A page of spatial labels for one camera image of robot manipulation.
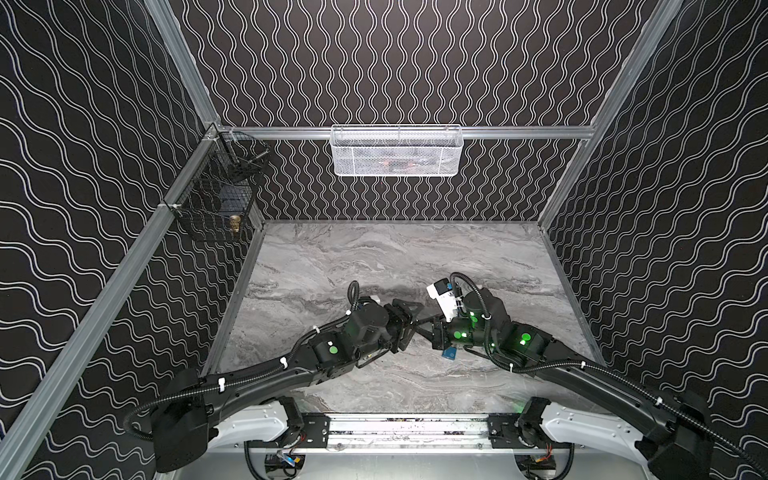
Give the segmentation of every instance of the white wire basket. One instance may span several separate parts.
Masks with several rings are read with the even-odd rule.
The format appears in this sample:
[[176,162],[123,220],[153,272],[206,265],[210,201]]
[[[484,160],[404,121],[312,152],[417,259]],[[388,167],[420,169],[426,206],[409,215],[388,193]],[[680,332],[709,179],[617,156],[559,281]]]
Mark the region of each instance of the white wire basket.
[[459,125],[333,125],[340,177],[453,177],[464,140]]

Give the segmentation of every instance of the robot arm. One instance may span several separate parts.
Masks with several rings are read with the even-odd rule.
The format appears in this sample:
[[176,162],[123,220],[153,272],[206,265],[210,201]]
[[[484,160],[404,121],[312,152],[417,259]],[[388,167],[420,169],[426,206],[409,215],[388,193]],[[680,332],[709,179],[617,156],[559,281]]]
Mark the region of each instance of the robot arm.
[[[362,368],[387,352],[406,349],[414,333],[413,318],[423,305],[393,300],[391,305],[381,306],[363,297],[355,299],[353,307],[344,317],[303,335],[284,356],[202,379],[194,369],[179,372],[159,399],[138,406],[125,417],[124,428],[154,443],[159,472],[188,465],[205,453],[209,441],[220,436],[217,425],[240,410]],[[288,417],[300,418],[295,403],[288,400],[282,410]],[[152,409],[151,434],[137,429],[133,422],[148,409]]]
[[[462,295],[457,279],[469,283],[472,291]],[[356,283],[348,292],[350,311],[300,337],[286,355],[202,379],[193,369],[180,372],[159,399],[131,411],[124,428],[154,443],[159,472],[188,465],[205,453],[209,442],[248,438],[276,440],[277,447],[289,445],[298,439],[303,423],[295,402],[277,397],[362,368],[387,352],[404,350],[419,333],[433,349],[463,345],[499,368],[557,383],[616,415],[579,412],[534,397],[517,422],[498,433],[502,440],[538,448],[554,442],[587,445],[646,465],[660,480],[707,478],[717,441],[765,476],[753,458],[711,430],[707,404],[699,396],[642,386],[584,358],[541,329],[513,322],[499,298],[460,273],[440,280],[429,291],[445,314],[418,321],[420,303],[393,300],[381,306],[370,297],[359,297],[353,286]],[[485,353],[473,346],[482,346]],[[264,405],[270,410],[263,413],[267,423],[238,413],[270,400]],[[132,421],[148,409],[153,409],[152,434],[141,432]],[[219,432],[217,426],[224,420],[231,430]]]
[[[417,326],[417,332],[432,341],[433,349],[464,344],[466,350],[499,368],[556,383],[616,415],[579,412],[533,398],[518,419],[516,431],[508,431],[508,435],[531,446],[571,442],[616,453],[646,465],[660,480],[709,478],[717,442],[766,477],[754,458],[711,429],[710,412],[700,396],[643,386],[598,365],[545,331],[513,322],[504,303],[468,277],[453,273],[448,284],[455,287],[457,278],[472,291],[464,296],[457,292],[458,308],[452,321],[432,320],[431,332]],[[443,311],[453,313],[450,302],[444,303]],[[483,346],[485,353],[476,352],[473,346]]]

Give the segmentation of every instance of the black wire basket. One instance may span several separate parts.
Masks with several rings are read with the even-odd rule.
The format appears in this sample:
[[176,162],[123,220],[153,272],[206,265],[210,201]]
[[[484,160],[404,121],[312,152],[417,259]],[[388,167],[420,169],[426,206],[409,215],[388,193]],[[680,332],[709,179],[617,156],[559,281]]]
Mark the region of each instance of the black wire basket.
[[220,147],[209,151],[184,190],[181,205],[172,209],[184,231],[198,242],[250,241],[254,182],[269,155],[266,145],[247,157],[236,157]]

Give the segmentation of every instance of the red wire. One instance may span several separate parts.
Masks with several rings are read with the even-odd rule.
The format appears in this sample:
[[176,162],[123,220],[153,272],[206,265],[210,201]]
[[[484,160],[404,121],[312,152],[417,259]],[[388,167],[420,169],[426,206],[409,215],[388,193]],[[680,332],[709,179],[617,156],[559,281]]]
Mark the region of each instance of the red wire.
[[552,456],[552,445],[547,444],[547,456],[541,457],[541,458],[537,458],[536,459],[536,463],[543,462],[544,460],[546,460],[547,458],[549,458],[551,456]]
[[297,446],[301,445],[304,442],[304,440],[306,440],[306,433],[305,432],[301,432],[301,436],[299,437],[299,441],[293,447],[291,447],[291,449],[288,451],[288,455],[293,455],[293,449],[296,448]]

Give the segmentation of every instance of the wall panel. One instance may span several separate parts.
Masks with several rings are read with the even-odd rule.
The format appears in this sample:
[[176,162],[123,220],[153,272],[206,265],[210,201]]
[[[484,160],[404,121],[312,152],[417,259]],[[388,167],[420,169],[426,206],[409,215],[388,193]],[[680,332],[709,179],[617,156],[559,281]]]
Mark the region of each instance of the wall panel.
[[[549,232],[607,364],[768,457],[768,3],[688,0]],[[714,478],[757,478],[716,449]]]
[[584,125],[654,0],[173,0],[234,126]]
[[0,0],[0,439],[203,133],[141,0]]
[[23,478],[153,477],[152,444],[127,435],[123,416],[176,372],[202,370],[251,233],[241,243],[195,243],[174,223]]

